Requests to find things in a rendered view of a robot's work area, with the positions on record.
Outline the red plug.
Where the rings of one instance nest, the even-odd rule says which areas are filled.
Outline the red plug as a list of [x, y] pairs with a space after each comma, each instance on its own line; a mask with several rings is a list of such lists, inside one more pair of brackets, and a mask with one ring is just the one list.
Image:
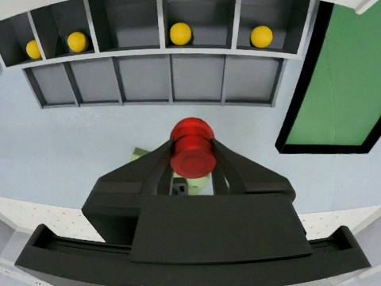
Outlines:
[[[201, 118], [184, 118], [172, 129], [174, 138], [171, 168], [179, 176], [199, 179], [210, 174], [216, 164], [211, 127]], [[169, 138], [169, 139], [170, 139]]]

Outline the yellow ball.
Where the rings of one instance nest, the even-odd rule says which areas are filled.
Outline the yellow ball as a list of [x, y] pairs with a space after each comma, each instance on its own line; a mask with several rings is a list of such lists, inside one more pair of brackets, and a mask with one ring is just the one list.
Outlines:
[[256, 48], [265, 48], [271, 43], [271, 30], [265, 26], [256, 27], [250, 36], [251, 43]]
[[40, 49], [38, 48], [37, 41], [31, 41], [27, 45], [27, 53], [33, 59], [41, 59]]
[[183, 46], [190, 41], [191, 30], [186, 24], [177, 23], [171, 27], [170, 38], [174, 44]]
[[89, 47], [89, 40], [85, 34], [75, 32], [69, 36], [68, 44], [74, 52], [85, 52]]

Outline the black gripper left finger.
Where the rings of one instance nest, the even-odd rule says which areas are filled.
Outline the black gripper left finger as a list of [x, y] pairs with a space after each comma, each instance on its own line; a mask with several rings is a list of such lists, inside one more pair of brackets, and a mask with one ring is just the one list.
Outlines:
[[171, 195], [174, 171], [171, 168], [170, 159], [174, 140], [174, 138], [170, 138], [150, 153], [100, 176], [91, 191], [128, 191], [140, 192], [141, 195]]

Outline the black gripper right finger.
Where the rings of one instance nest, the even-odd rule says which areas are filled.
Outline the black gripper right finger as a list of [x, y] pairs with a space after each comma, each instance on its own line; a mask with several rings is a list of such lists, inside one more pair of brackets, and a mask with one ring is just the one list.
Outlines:
[[217, 161], [211, 172], [214, 195], [283, 193], [294, 202], [297, 194], [288, 178], [234, 152], [215, 138], [211, 142]]

